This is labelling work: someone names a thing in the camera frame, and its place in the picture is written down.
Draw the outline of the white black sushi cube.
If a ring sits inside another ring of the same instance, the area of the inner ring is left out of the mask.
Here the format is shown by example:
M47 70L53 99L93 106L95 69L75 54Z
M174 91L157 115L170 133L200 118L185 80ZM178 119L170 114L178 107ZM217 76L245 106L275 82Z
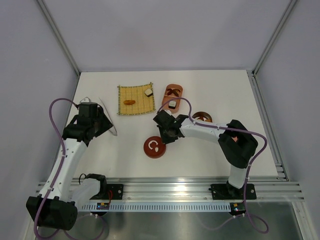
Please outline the white black sushi cube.
M177 107L177 102L175 100L171 100L169 103L168 103L168 108L169 109L176 109Z

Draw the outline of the red round bowl lid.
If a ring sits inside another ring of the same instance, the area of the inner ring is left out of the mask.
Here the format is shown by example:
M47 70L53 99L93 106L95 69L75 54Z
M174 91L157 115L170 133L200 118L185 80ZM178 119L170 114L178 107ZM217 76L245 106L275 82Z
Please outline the red round bowl lid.
M149 158L158 159L165 154L166 145L159 136L151 136L145 140L143 151Z

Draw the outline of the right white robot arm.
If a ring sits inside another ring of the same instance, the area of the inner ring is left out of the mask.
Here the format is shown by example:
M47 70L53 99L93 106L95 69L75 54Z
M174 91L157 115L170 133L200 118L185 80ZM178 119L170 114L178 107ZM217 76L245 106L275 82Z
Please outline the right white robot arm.
M159 111L153 118L159 129L162 143L167 145L180 138L195 138L218 144L230 164L226 186L219 192L221 197L243 198L249 161L256 153L258 141L238 120L227 124L202 123L188 115L178 117Z

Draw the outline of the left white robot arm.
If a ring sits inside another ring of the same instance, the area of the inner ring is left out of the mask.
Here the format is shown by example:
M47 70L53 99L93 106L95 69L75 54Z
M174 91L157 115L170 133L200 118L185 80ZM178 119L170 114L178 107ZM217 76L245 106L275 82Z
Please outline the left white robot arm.
M87 201L112 196L106 177L94 173L89 173L70 194L76 168L89 143L113 127L100 104L87 101L74 106L78 113L63 132L57 133L61 151L50 175L38 195L30 196L26 202L35 232L39 227L70 230L77 220L78 210Z

